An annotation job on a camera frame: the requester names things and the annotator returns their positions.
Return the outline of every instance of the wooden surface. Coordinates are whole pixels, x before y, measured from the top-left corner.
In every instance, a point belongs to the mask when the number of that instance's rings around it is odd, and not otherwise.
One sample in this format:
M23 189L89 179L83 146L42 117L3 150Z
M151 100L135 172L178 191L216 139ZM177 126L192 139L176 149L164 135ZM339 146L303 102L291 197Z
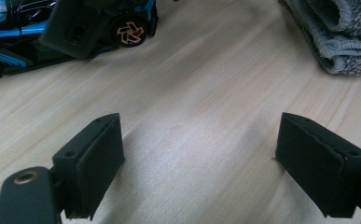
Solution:
M157 5L138 48L0 80L0 186L119 112L126 162L92 223L360 223L324 218L272 158L282 112L361 147L361 77L325 73L274 0Z

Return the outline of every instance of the toy car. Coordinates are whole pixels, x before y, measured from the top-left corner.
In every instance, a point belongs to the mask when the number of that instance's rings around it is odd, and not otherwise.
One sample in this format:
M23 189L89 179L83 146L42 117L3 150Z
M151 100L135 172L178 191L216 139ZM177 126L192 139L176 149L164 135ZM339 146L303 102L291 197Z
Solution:
M0 77L74 58L39 43L56 0L0 0ZM118 46L141 45L157 28L155 0L123 0L90 58Z

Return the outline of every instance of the gray towel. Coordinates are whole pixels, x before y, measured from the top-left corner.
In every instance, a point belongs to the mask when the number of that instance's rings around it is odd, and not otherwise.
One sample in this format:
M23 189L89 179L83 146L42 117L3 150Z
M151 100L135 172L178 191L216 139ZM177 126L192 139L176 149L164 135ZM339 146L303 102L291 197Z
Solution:
M306 0L280 1L292 12L313 54L327 72L361 75L360 36L328 30Z
M308 3L329 30L361 36L361 0L308 0Z

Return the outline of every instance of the car body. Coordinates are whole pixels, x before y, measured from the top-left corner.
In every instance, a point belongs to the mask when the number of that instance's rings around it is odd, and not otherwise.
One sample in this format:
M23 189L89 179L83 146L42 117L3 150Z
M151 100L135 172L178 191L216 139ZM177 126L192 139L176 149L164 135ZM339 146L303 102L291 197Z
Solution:
M0 77L74 59L39 42L56 4L56 0L0 0ZM142 44L155 34L157 21L155 0L123 0L90 57Z

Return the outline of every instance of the wooden table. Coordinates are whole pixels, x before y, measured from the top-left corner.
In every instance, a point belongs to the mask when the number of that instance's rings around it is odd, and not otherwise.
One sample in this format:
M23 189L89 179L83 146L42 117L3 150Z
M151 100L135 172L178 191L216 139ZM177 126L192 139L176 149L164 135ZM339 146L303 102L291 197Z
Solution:
M92 223L360 223L324 218L272 158L282 112L361 147L361 77L323 71L276 1L157 4L138 48L0 80L0 186L119 112L126 161Z

